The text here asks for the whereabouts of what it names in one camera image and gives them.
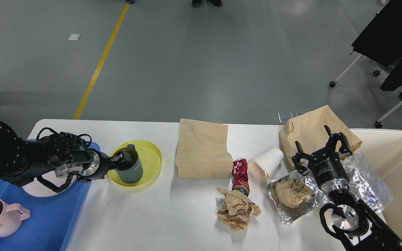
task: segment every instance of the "aluminum foil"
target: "aluminum foil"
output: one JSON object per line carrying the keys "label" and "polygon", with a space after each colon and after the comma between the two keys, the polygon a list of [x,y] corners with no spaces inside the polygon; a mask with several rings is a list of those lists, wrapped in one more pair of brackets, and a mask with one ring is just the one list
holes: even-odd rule
{"label": "aluminum foil", "polygon": [[362,199],[373,211],[380,213],[394,201],[389,187],[362,153],[354,153],[342,161],[342,165],[350,178],[350,192]]}
{"label": "aluminum foil", "polygon": [[[313,190],[316,195],[307,200],[306,203],[300,204],[298,208],[289,208],[283,205],[278,200],[277,193],[274,189],[274,184],[286,177],[295,178],[297,181],[304,181],[305,185]],[[322,207],[328,202],[327,196],[317,187],[314,178],[310,175],[303,176],[296,170],[278,180],[269,180],[266,186],[266,194],[268,194],[269,199],[272,201],[273,205],[275,205],[281,222],[286,225],[292,224],[296,219],[300,218],[300,216],[303,216],[318,207]]]}
{"label": "aluminum foil", "polygon": [[[373,211],[379,213],[386,205],[393,202],[389,187],[381,180],[370,161],[362,153],[354,153],[342,164],[350,179],[348,184],[350,192],[358,199],[362,199]],[[283,205],[277,198],[274,184],[286,177],[303,180],[316,193],[316,196],[306,203],[300,204],[299,208],[289,208]],[[269,180],[266,186],[266,194],[276,207],[280,221],[286,225],[292,224],[300,216],[322,207],[329,201],[328,196],[317,187],[316,181],[310,173],[302,176],[296,170],[278,180]]]}

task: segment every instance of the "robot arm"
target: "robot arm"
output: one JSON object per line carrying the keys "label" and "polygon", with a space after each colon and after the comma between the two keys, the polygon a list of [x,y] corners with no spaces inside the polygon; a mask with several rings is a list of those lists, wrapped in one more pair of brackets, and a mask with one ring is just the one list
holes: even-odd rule
{"label": "robot arm", "polygon": [[[44,130],[51,135],[40,138]],[[118,151],[115,156],[89,148],[89,135],[57,133],[43,128],[36,141],[22,140],[7,124],[0,121],[0,179],[22,187],[37,178],[54,192],[66,189],[75,175],[78,181],[90,182],[104,178],[109,170],[128,170],[132,167],[129,153]],[[55,171],[57,177],[67,177],[65,184],[55,186],[42,175]]]}
{"label": "robot arm", "polygon": [[[325,147],[312,154],[306,154],[296,141],[297,153],[292,161],[297,171],[306,175],[308,169],[314,176],[319,188],[328,194],[333,203],[325,204],[319,214],[322,226],[329,235],[341,241],[347,251],[402,251],[401,239],[370,209],[362,200],[356,200],[349,191],[349,178],[340,162],[340,155],[350,156],[348,140],[342,133],[336,133],[325,126],[329,136]],[[336,152],[337,142],[341,142]],[[301,159],[308,160],[308,169],[300,164]],[[333,231],[329,229],[325,212],[332,210]],[[361,240],[370,227],[370,235]],[[358,237],[353,245],[351,239]]]}

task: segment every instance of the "crumpled paper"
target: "crumpled paper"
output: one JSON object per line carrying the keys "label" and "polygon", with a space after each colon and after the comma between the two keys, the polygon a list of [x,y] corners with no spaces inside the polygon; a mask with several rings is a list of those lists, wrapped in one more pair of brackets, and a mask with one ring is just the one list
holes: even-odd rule
{"label": "crumpled paper", "polygon": [[251,215],[260,215],[260,207],[240,191],[218,190],[225,196],[223,204],[226,207],[218,210],[218,220],[223,224],[229,224],[234,231],[245,230]]}
{"label": "crumpled paper", "polygon": [[295,178],[285,178],[275,183],[275,191],[279,201],[289,208],[298,208],[299,205],[315,196],[304,181]]}

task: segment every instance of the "paper cup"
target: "paper cup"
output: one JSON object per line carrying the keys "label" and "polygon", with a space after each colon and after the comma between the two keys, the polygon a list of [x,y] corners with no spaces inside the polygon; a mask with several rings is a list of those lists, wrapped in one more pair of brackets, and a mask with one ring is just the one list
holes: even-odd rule
{"label": "paper cup", "polygon": [[247,163],[247,168],[261,182],[266,182],[283,160],[283,152],[278,148],[270,149]]}

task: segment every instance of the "mug handle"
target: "mug handle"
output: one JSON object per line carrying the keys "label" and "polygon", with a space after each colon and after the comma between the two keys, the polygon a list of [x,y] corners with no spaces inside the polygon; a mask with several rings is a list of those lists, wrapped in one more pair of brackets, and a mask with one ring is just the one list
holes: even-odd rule
{"label": "mug handle", "polygon": [[25,209],[19,203],[14,203],[14,204],[8,205],[7,209],[6,209],[6,212],[13,211],[13,210],[18,210],[18,211],[21,212],[21,215],[20,215],[20,220],[21,221],[30,217],[30,210]]}

